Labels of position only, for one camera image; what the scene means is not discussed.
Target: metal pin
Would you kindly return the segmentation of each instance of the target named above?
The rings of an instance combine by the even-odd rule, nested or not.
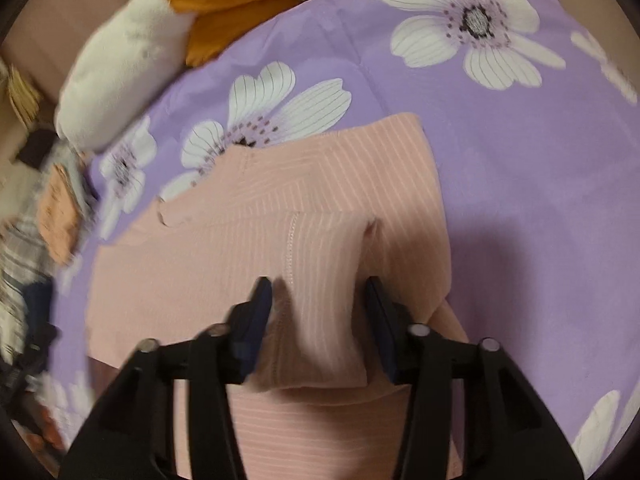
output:
[[[409,326],[409,332],[417,337],[425,337],[429,335],[431,329],[421,323],[415,323]]]
[[[142,341],[140,341],[140,343],[138,343],[138,350],[145,354],[148,354],[149,352],[153,352],[154,350],[156,350],[159,346],[160,343],[157,339],[143,339]]]
[[[485,339],[482,339],[481,345],[482,345],[482,348],[484,348],[488,352],[497,352],[500,349],[500,343],[498,343],[492,337],[487,337]]]
[[[227,335],[230,331],[229,325],[226,323],[216,323],[207,329],[207,333],[212,337],[220,337]]]

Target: pink cloth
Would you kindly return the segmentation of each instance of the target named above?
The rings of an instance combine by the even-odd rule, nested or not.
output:
[[[196,188],[154,203],[98,254],[90,355],[120,366],[145,337],[190,338],[267,275],[275,297],[258,371],[228,389],[249,477],[388,479],[408,392],[383,377],[370,341],[360,298],[374,274],[414,319],[466,340],[444,301],[440,187],[412,114],[262,150],[233,146]],[[177,432],[178,460],[185,436]]]

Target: flower center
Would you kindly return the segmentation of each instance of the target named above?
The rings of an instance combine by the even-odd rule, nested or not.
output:
[[[136,167],[136,155],[129,145],[122,146],[113,156],[116,195],[122,198],[131,181],[131,171]]]
[[[460,31],[467,31],[476,40],[487,36],[494,38],[494,34],[491,31],[491,21],[491,16],[486,13],[482,5],[474,5],[471,8],[465,7],[462,13]]]
[[[202,165],[198,168],[198,173],[201,176],[209,174],[212,168],[216,165],[216,158],[226,151],[226,133],[222,135],[220,141],[213,141],[213,145],[207,149],[207,155],[204,157]]]
[[[260,148],[268,145],[271,142],[271,136],[277,134],[279,129],[280,127],[273,121],[260,116],[236,124],[225,133],[225,139],[239,146]]]

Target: white flower print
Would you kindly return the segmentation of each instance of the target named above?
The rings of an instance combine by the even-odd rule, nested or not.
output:
[[[226,129],[213,120],[192,128],[180,154],[182,166],[191,171],[164,186],[160,198],[170,200],[195,186],[232,144],[261,148],[325,132],[351,105],[351,93],[343,90],[342,79],[336,78],[313,85],[271,115],[295,83],[293,70],[279,61],[269,63],[257,78],[238,77],[229,91]]]
[[[82,254],[75,254],[73,256],[71,264],[68,267],[60,270],[58,287],[60,289],[60,293],[63,296],[68,296],[69,292],[71,291],[71,284],[73,283],[73,280],[80,269],[82,269]]]
[[[574,31],[571,33],[571,42],[588,56],[593,57],[600,63],[600,69],[604,77],[629,101],[630,104],[638,104],[638,92],[622,72],[612,62],[610,62],[604,49],[590,33],[586,35]]]
[[[382,1],[397,9],[430,12],[404,20],[392,33],[391,52],[408,67],[442,63],[467,46],[466,74],[492,90],[510,88],[514,81],[542,85],[530,60],[566,67],[558,54],[523,36],[540,28],[540,17],[527,0]]]
[[[596,471],[602,462],[607,442],[613,430],[613,423],[616,420],[619,403],[620,392],[617,390],[611,390],[602,396],[575,437],[571,447],[578,457],[585,478]]]
[[[156,140],[149,134],[149,117],[133,126],[100,162],[100,172],[107,180],[107,195],[100,211],[100,237],[107,240],[120,214],[131,213],[145,189],[142,171],[156,157]]]
[[[76,382],[69,385],[70,395],[59,381],[48,373],[42,374],[43,393],[38,401],[49,409],[51,418],[68,449],[91,411],[94,394],[84,372],[76,372]]]
[[[616,447],[622,437],[625,436],[625,432],[629,429],[629,426],[631,426],[638,410],[640,410],[640,380],[636,383],[636,387],[626,402],[625,409],[622,410],[618,426],[609,443],[609,449]]]

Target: pile of clothes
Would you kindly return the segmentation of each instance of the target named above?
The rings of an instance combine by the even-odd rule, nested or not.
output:
[[[0,245],[0,409],[53,475],[65,447],[38,401],[40,374],[57,335],[49,323],[53,275],[92,225],[95,198],[83,171],[82,157],[57,143],[24,210],[4,222]]]
[[[95,198],[84,179],[84,161],[66,142],[52,150],[22,213],[2,226],[0,246],[0,344],[9,364],[37,326],[49,320],[52,277],[72,261],[92,224]],[[48,293],[30,294],[35,283]]]

